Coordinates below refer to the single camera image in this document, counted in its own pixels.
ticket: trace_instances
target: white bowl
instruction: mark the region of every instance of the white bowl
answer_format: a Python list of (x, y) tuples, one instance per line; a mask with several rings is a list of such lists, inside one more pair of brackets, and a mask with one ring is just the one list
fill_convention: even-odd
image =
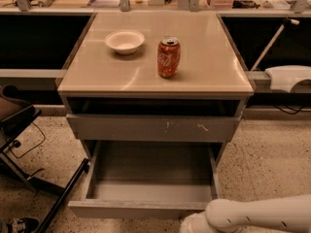
[(107, 35), (106, 45), (119, 54), (131, 54), (137, 51), (145, 41), (142, 33), (135, 30), (120, 30)]

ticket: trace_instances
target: red can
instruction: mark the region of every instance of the red can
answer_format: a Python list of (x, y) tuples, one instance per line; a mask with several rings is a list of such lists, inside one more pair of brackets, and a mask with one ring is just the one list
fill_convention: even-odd
[(157, 71), (163, 78), (171, 78), (177, 74), (181, 58), (181, 45), (176, 37), (165, 36), (157, 48)]

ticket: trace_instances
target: floor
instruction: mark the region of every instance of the floor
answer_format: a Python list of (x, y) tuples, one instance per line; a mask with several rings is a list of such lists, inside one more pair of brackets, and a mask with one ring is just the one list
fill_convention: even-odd
[[(15, 161), (28, 173), (45, 170), (36, 177), (66, 185), (85, 158), (80, 143), (74, 138), (64, 116), (40, 116), (36, 124), (46, 141)], [(22, 145), (15, 149), (23, 154), (39, 143), (42, 136), (34, 126), (19, 137)], [(287, 116), (280, 112), (246, 113), (236, 134), (225, 148), (218, 166), (222, 195), (237, 201), (309, 194), (311, 192), (311, 115)], [(67, 201), (79, 200), (86, 175), (83, 174)], [(55, 197), (45, 192), (34, 194), (23, 184), (0, 177), (0, 217), (36, 216), (43, 219)], [(178, 220), (85, 219), (77, 218), (64, 205), (47, 232), (147, 233), (179, 232)], [(271, 232), (248, 227), (247, 232)]]

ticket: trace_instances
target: can top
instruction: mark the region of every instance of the can top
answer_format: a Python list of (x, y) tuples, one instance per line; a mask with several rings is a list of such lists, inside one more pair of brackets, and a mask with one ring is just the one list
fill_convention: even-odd
[(178, 39), (174, 36), (164, 36), (161, 42), (167, 46), (175, 46), (178, 44)]

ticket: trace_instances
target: person's foot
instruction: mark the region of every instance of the person's foot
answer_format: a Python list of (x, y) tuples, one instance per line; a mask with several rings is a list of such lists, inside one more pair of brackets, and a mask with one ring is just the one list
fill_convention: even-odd
[(21, 219), (16, 219), (11, 224), (12, 233), (34, 232), (38, 228), (39, 224), (40, 224), (39, 220), (35, 217), (24, 217)]

